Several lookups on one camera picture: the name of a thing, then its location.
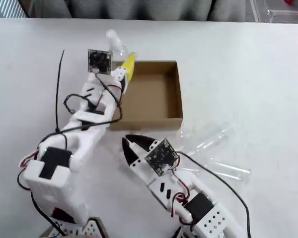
robotic arm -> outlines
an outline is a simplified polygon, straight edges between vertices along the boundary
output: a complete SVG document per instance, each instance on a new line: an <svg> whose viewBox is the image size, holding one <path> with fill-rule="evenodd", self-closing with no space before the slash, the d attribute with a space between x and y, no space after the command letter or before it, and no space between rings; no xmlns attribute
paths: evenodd
<svg viewBox="0 0 298 238"><path fill-rule="evenodd" d="M133 70L132 53L109 75L91 72L80 94L84 99L79 110L60 133L40 143L37 159L28 162L24 179L48 216L81 227L87 224L88 207L76 192L75 177L109 126Z"/></svg>
<svg viewBox="0 0 298 238"><path fill-rule="evenodd" d="M177 238L247 237L211 189L191 172L176 170L180 157L166 139L126 135L122 143L130 168L172 217L179 216L182 227ZM144 156L135 153L135 145L146 151Z"/></svg>

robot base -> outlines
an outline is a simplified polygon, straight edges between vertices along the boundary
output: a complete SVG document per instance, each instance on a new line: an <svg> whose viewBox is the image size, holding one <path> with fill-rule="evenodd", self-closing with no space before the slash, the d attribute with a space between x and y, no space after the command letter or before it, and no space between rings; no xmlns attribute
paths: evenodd
<svg viewBox="0 0 298 238"><path fill-rule="evenodd" d="M105 230L100 218L91 217L88 219L85 227L80 227L76 224L67 222L55 221L66 235L87 235L95 238L108 238L108 234ZM45 232L43 232L40 238L58 238L62 237L59 232L50 226Z"/></svg>

open cardboard box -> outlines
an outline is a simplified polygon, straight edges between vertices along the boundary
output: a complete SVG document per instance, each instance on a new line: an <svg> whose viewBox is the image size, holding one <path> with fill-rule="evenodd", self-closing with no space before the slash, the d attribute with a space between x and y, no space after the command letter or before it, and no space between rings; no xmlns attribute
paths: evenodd
<svg viewBox="0 0 298 238"><path fill-rule="evenodd" d="M112 130L180 128L182 100L177 62L137 61L122 99L123 119ZM114 118L119 117L117 109Z"/></svg>

white table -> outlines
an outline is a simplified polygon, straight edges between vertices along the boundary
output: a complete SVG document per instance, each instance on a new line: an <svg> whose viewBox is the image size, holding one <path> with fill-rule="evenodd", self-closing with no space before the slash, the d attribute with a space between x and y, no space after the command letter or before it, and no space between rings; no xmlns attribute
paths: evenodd
<svg viewBox="0 0 298 238"><path fill-rule="evenodd" d="M37 237L47 227L15 182L17 163L55 128L62 49L65 125L63 99L80 91L87 49L107 49L110 28L140 60L178 61L184 127L235 126L236 136L218 157L252 169L242 196L253 237L298 237L298 25L78 19L0 19L0 237ZM106 136L119 143L122 134ZM111 237L164 238L177 228L123 158L102 144L82 178L91 213ZM214 190L245 226L243 207L218 185Z"/></svg>

clear test tube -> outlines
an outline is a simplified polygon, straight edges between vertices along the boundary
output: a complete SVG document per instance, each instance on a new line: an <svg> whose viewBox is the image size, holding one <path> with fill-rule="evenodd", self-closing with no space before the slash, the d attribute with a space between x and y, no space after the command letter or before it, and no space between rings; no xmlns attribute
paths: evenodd
<svg viewBox="0 0 298 238"><path fill-rule="evenodd" d="M231 163L221 162L210 158L205 164L205 167L231 185L236 185L236 183L239 182L247 185L250 180L250 169L242 168L241 166L233 165Z"/></svg>
<svg viewBox="0 0 298 238"><path fill-rule="evenodd" d="M233 131L233 127L228 123L223 123L222 125L209 124L194 129L183 129L177 134L175 149L183 151L190 156L203 157L207 151L227 141Z"/></svg>
<svg viewBox="0 0 298 238"><path fill-rule="evenodd" d="M228 141L233 134L234 128L226 122L221 125L209 124L205 127L182 130L177 135L175 149L188 154L234 187L239 187L240 184L236 183L247 184L249 182L250 169L241 168L234 163L222 162L208 156L220 144Z"/></svg>

